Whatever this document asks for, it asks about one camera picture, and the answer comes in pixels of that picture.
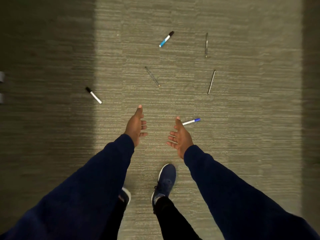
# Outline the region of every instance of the shoe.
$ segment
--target shoe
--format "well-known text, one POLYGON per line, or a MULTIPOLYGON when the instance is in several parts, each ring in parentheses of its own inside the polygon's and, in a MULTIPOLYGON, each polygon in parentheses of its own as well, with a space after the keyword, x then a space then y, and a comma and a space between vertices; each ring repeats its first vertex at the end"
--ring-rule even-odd
POLYGON ((154 187, 154 192, 151 196, 153 210, 155 209, 155 198, 161 195, 169 197, 169 194, 174 186, 175 181, 176 168, 174 167, 174 165, 164 165, 159 173, 158 184, 154 187))
POLYGON ((129 203, 131 201, 131 193, 129 192, 129 190, 122 187, 122 190, 121 190, 119 196, 121 197, 120 200, 123 200, 123 202, 126 204, 126 206, 129 205, 129 203))

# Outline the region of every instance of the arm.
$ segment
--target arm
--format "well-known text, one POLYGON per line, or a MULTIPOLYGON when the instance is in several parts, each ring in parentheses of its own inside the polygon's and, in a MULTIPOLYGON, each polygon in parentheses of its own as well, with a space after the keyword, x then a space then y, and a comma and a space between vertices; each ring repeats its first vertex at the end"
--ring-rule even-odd
POLYGON ((134 147, 146 129, 142 106, 124 134, 28 210, 0 239, 98 239, 125 181, 134 147))
POLYGON ((261 191, 215 161, 198 146, 180 118, 168 145, 178 150, 226 240, 320 239, 301 218, 282 209, 261 191))

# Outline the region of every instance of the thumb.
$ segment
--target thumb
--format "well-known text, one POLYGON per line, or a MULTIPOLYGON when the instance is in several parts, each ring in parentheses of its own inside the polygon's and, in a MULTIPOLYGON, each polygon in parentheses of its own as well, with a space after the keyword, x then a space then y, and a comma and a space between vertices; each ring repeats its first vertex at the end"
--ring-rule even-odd
POLYGON ((137 111, 134 115, 138 115, 139 118, 142 116, 142 105, 140 104, 137 108, 137 111))
POLYGON ((177 129, 178 129, 178 130, 184 127, 184 126, 182 125, 182 122, 181 122, 179 116, 176 117, 176 125, 177 125, 177 129))

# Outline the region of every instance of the pant leg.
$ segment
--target pant leg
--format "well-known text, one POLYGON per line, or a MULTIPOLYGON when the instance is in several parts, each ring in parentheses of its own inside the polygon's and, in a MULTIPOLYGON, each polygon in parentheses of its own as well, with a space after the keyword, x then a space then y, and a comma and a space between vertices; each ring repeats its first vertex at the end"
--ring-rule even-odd
POLYGON ((122 200, 118 199, 99 240, 117 240, 118 231, 126 207, 126 204, 122 200))
POLYGON ((155 204, 154 211, 164 240, 201 240, 168 197, 159 198, 155 204))

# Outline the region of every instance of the hand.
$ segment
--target hand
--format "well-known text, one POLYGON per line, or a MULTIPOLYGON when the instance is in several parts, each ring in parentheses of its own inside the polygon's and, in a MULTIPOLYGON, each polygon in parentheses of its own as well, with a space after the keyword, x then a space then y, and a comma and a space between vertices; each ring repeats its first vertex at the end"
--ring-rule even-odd
POLYGON ((141 136, 148 135, 148 133, 146 132, 141 132, 141 130, 145 130, 147 128, 147 122, 145 120, 141 120, 142 118, 142 105, 139 105, 136 113, 128 121, 127 127, 124 132, 125 134, 131 137, 134 143, 134 147, 136 147, 139 144, 139 138, 141 136))
POLYGON ((174 149, 178 150, 178 156, 183 159, 184 153, 186 150, 193 145, 192 138, 190 133, 184 128, 180 117, 176 118, 176 125, 174 126, 178 132, 171 131, 168 139, 171 141, 167 141, 167 145, 172 146, 174 149))

